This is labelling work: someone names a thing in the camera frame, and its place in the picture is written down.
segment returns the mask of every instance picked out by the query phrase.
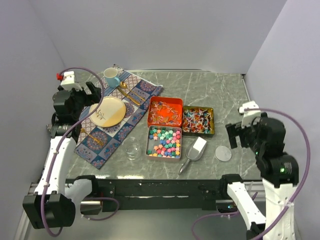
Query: blue patterned placemat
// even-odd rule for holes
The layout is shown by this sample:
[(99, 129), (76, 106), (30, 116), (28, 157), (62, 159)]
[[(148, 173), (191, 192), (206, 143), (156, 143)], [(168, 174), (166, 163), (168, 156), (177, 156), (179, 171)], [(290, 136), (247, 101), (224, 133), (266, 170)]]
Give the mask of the blue patterned placemat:
[[(125, 104), (126, 113), (124, 119), (119, 124), (111, 127), (96, 126), (90, 118), (87, 118), (82, 122), (82, 127), (85, 131), (90, 133), (93, 137), (101, 140), (104, 144), (98, 145), (91, 137), (82, 133), (79, 136), (79, 144), (74, 152), (97, 169), (100, 169), (106, 163), (108, 158), (110, 158), (126, 136), (147, 112), (150, 104), (150, 98), (152, 96), (158, 96), (163, 90), (162, 86), (154, 85), (139, 76), (122, 70), (119, 66), (115, 65), (114, 68), (118, 69), (119, 79), (125, 82), (131, 91), (137, 93), (146, 101), (141, 100), (138, 96), (125, 89), (125, 92), (128, 93), (129, 96), (141, 104), (140, 106), (136, 105), (129, 98), (124, 97), (117, 89), (109, 87), (106, 80), (102, 78), (103, 85), (106, 87), (104, 96), (113, 96), (121, 99)], [(85, 117), (89, 113), (89, 109), (89, 107), (84, 109), (80, 118)]]

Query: gold spoon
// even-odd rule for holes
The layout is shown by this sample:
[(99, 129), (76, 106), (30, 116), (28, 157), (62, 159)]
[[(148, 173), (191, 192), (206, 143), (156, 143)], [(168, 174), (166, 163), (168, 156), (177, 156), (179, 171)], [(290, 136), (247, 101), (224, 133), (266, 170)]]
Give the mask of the gold spoon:
[(137, 95), (142, 101), (146, 101), (143, 97), (141, 97), (141, 96), (139, 96), (138, 94), (136, 94), (134, 91), (131, 91), (129, 88), (128, 88), (128, 86), (127, 86), (127, 84), (125, 83), (125, 82), (120, 82), (120, 88), (122, 88), (122, 89), (128, 89), (130, 92), (132, 92), (134, 95)]
[(99, 144), (100, 146), (103, 146), (104, 145), (104, 142), (103, 141), (100, 141), (98, 138), (90, 135), (89, 133), (86, 132), (86, 130), (84, 128), (81, 128), (81, 133), (84, 133), (86, 135), (88, 135), (90, 138), (92, 138), (97, 144)]

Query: gold knife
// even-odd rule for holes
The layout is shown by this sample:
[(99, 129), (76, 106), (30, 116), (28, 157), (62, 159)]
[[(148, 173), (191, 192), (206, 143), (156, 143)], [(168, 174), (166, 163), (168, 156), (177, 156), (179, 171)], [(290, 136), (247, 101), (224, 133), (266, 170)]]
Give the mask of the gold knife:
[(130, 99), (132, 102), (134, 102), (135, 104), (137, 104), (138, 106), (141, 106), (141, 104), (135, 100), (133, 97), (129, 96), (125, 91), (123, 91), (120, 87), (117, 87), (116, 89), (119, 90), (120, 93), (122, 93), (122, 95), (124, 95), (125, 97), (127, 97), (128, 99)]

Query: white eraser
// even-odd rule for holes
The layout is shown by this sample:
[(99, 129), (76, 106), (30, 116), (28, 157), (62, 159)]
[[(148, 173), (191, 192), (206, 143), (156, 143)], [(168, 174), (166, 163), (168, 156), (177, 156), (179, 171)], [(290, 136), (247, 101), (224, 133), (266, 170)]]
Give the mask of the white eraser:
[(193, 148), (198, 150), (199, 152), (202, 151), (202, 149), (204, 148), (204, 146), (206, 145), (207, 141), (204, 140), (201, 137), (198, 137), (198, 139), (195, 141)]

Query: yellow plate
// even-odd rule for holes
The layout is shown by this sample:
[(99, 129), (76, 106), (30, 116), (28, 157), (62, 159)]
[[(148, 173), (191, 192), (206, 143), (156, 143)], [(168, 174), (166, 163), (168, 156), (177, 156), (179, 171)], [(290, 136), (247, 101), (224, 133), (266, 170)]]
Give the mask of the yellow plate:
[[(93, 104), (89, 112), (91, 113), (97, 105)], [(90, 120), (99, 127), (107, 128), (120, 123), (125, 115), (125, 103), (114, 96), (106, 96), (97, 111), (90, 116)]]

